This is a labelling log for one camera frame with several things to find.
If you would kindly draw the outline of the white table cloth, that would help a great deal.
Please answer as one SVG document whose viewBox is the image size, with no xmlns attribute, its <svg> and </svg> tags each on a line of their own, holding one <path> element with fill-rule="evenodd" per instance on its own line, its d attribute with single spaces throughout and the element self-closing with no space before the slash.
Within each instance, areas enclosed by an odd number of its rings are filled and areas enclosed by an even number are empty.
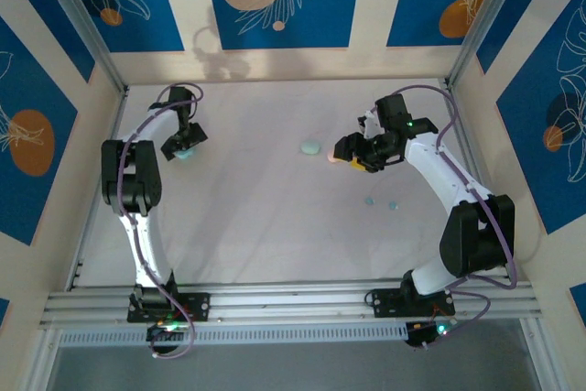
<svg viewBox="0 0 586 391">
<path fill-rule="evenodd" d="M 177 281 L 401 277 L 438 256 L 448 215 L 412 166 L 369 174 L 327 159 L 357 130 L 357 118 L 396 90 L 413 116 L 445 127 L 438 86 L 435 79 L 204 84 L 195 118 L 207 140 L 187 159 L 158 159 L 157 220 Z M 300 151 L 308 139 L 320 142 L 318 155 Z"/>
</svg>

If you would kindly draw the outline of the aluminium base beam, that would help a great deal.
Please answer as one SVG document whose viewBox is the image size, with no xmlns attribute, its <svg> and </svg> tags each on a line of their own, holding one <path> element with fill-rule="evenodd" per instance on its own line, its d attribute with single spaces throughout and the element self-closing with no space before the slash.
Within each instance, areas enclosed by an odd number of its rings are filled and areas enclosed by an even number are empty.
<svg viewBox="0 0 586 391">
<path fill-rule="evenodd" d="M 397 288 L 397 278 L 302 283 L 183 285 L 183 292 L 211 295 L 210 325 L 326 323 L 373 321 L 374 312 L 364 302 L 373 289 Z M 459 287 L 453 294 L 458 319 L 474 317 L 485 305 L 474 293 L 491 300 L 486 319 L 536 319 L 543 316 L 530 282 L 506 290 L 479 280 Z M 73 288 L 49 294 L 42 311 L 42 329 L 125 326 L 130 288 Z"/>
</svg>

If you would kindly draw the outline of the black controller board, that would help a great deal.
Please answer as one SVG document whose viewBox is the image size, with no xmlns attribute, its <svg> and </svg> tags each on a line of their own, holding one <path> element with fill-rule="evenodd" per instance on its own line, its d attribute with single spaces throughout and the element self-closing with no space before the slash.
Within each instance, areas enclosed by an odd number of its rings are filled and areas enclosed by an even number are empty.
<svg viewBox="0 0 586 391">
<path fill-rule="evenodd" d="M 444 337 L 450 327 L 435 321 L 414 321 L 407 323 L 406 344 L 416 349 L 427 349 Z"/>
<path fill-rule="evenodd" d="M 179 348 L 178 342 L 182 340 L 183 332 L 177 331 L 174 325 L 167 327 L 154 324 L 146 331 L 146 342 L 155 358 L 171 355 Z"/>
</svg>

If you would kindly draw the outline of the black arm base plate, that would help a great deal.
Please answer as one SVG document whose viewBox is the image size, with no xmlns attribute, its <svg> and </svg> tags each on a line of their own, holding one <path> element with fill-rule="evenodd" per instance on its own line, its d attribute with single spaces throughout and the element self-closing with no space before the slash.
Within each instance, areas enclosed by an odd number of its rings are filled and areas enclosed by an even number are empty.
<svg viewBox="0 0 586 391">
<path fill-rule="evenodd" d="M 209 293 L 178 293 L 174 298 L 193 321 L 208 320 L 211 299 Z M 126 320 L 129 323 L 156 323 L 186 322 L 187 318 L 176 305 L 154 289 L 142 295 L 136 292 L 130 295 Z"/>
<path fill-rule="evenodd" d="M 376 318 L 434 318 L 453 316 L 454 302 L 444 292 L 427 296 L 402 293 L 398 288 L 373 289 L 364 302 L 374 310 Z"/>
</svg>

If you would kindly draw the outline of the aluminium frame post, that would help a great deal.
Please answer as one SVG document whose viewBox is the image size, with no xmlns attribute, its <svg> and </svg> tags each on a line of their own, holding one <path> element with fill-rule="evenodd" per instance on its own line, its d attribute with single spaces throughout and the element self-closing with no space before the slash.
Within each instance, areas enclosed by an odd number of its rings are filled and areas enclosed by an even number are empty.
<svg viewBox="0 0 586 391">
<path fill-rule="evenodd" d="M 462 42 L 460 52 L 446 78 L 446 86 L 450 92 L 455 90 L 472 57 L 476 54 L 498 16 L 504 2 L 505 0 L 483 0 L 475 19 L 472 21 L 469 32 Z"/>
<path fill-rule="evenodd" d="M 127 85 L 115 67 L 110 51 L 82 0 L 57 1 L 94 61 L 102 68 L 106 79 L 119 93 L 125 95 Z"/>
</svg>

